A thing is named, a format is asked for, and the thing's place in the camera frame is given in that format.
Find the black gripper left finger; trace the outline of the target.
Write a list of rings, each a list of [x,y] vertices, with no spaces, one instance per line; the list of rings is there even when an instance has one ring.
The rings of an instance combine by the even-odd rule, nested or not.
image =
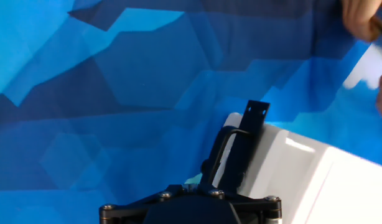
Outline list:
[[[128,205],[115,205],[108,203],[99,208],[99,224],[122,223],[123,218],[145,217],[148,210],[161,202],[187,195],[191,192],[190,184],[169,185],[163,191],[142,198]]]

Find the person's right hand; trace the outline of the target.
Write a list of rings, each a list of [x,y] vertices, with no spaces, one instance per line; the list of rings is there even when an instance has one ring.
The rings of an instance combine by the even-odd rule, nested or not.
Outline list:
[[[373,42],[380,30],[373,22],[382,0],[341,0],[343,24],[357,39]]]

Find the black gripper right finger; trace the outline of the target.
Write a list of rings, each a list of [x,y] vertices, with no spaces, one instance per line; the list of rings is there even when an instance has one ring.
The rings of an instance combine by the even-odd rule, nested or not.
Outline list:
[[[259,224],[282,224],[282,201],[280,197],[269,195],[264,198],[249,198],[220,189],[206,190],[205,195],[225,200],[235,209],[236,214],[256,215]]]

